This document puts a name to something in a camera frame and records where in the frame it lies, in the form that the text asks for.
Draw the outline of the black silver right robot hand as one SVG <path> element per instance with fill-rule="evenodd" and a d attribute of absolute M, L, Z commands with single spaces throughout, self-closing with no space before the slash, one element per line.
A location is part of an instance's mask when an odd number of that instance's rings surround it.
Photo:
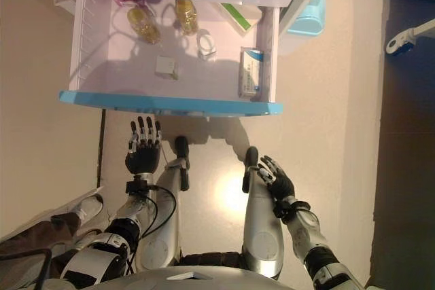
<path fill-rule="evenodd" d="M 292 180 L 270 156 L 262 156 L 258 163 L 258 176 L 263 180 L 273 202 L 282 202 L 289 196 L 295 196 Z"/>

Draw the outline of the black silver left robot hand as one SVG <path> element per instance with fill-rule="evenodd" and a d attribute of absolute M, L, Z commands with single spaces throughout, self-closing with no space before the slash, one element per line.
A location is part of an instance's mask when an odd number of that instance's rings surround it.
<path fill-rule="evenodd" d="M 125 165 L 132 175 L 154 173 L 160 160 L 161 127 L 160 122 L 150 116 L 130 122 L 131 136 Z"/>

